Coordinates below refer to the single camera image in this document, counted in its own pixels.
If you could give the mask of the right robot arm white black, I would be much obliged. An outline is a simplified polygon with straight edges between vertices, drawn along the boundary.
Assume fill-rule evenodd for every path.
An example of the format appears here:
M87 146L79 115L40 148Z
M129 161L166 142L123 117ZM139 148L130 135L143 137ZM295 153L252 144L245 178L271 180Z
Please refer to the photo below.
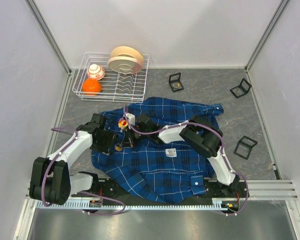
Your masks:
M146 114L135 116L126 113L118 121L118 127L124 132L117 150L133 148L138 140L148 138L157 145L185 141L199 155L208 159L219 185L220 193L225 197L237 191L240 177L235 174L224 150L223 133L198 115L175 125L158 126Z

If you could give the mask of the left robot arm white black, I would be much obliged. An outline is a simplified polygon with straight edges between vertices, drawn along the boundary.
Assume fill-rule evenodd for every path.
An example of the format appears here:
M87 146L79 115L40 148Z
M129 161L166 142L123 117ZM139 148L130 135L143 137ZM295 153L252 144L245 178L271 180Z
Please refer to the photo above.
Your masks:
M70 168L87 149L109 154L118 135L106 129L107 118L94 113L91 121L78 126L70 139L47 157L37 157L32 166L29 197L44 206L63 205L71 195L84 192L89 197L100 191L95 173L81 171L70 175Z

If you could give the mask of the round orange picture brooch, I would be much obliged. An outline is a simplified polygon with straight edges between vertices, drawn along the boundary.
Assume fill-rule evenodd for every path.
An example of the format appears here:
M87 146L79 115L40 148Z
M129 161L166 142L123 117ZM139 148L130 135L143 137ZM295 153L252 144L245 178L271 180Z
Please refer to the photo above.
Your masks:
M174 88L179 88L179 87L180 87L180 84L179 84L178 82L177 82L177 83L174 83L174 84L173 84L173 87L174 87Z

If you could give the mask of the blue plaid shirt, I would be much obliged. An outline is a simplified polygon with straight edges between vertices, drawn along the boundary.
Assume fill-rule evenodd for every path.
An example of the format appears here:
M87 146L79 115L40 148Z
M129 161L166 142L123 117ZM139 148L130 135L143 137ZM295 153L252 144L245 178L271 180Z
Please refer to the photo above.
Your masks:
M153 96L129 105L128 112L135 116L147 114L159 126L182 123L198 115L217 127L216 117L224 109L220 103L209 105ZM165 150L172 148L177 157L166 156ZM190 188L204 191L204 179L215 175L209 161L184 141L160 145L144 138L135 147L122 151L92 151L91 162L126 191L140 184L149 186L157 195L172 195Z

